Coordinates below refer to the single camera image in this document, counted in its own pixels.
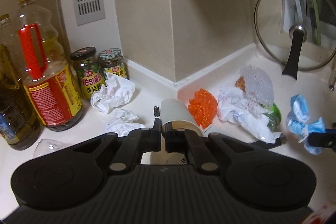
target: crumpled tissue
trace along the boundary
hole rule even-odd
[[[106,75],[106,86],[102,85],[91,97],[93,108],[104,114],[108,114],[112,108],[128,104],[135,90],[135,85],[130,80],[109,72]]]
[[[303,142],[305,149],[313,154],[318,155],[322,152],[321,147],[310,146],[308,144],[308,136],[312,132],[325,133],[326,127],[322,117],[315,122],[307,123],[310,119],[309,108],[306,99],[297,94],[291,98],[292,110],[288,113],[286,119],[287,129],[300,136],[299,143]]]
[[[129,110],[115,109],[111,115],[112,119],[106,123],[105,133],[114,132],[118,134],[118,137],[124,137],[134,129],[145,127],[142,123],[132,123],[139,118]]]
[[[239,88],[223,86],[219,91],[218,116],[222,122],[239,124],[258,140],[275,143],[281,132],[271,132],[267,127],[269,118],[264,113],[268,112]]]

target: orange mesh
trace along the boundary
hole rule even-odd
[[[210,92],[200,89],[195,92],[194,98],[189,100],[188,110],[197,124],[206,128],[217,114],[217,100]]]

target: metal screw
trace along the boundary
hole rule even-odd
[[[201,168],[205,171],[215,171],[218,169],[218,165],[212,162],[206,162],[205,164],[201,165]]]
[[[122,171],[126,169],[126,164],[123,164],[122,162],[115,162],[110,165],[110,169],[113,171]]]

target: soybean paste jar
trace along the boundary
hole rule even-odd
[[[107,72],[127,78],[124,57],[121,55],[119,48],[110,48],[99,53],[99,65],[105,80],[107,79]]]
[[[86,47],[73,52],[70,55],[73,68],[78,77],[78,84],[83,96],[90,99],[93,92],[100,90],[105,84],[100,72],[98,57],[95,47]]]

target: plastic bottle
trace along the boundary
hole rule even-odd
[[[35,110],[17,78],[13,60],[19,64],[23,56],[13,51],[18,43],[8,14],[0,17],[0,134],[16,150],[30,147],[41,128]]]
[[[80,95],[51,25],[51,12],[35,0],[19,0],[16,29],[24,55],[22,82],[41,121],[53,131],[75,125],[83,109]]]

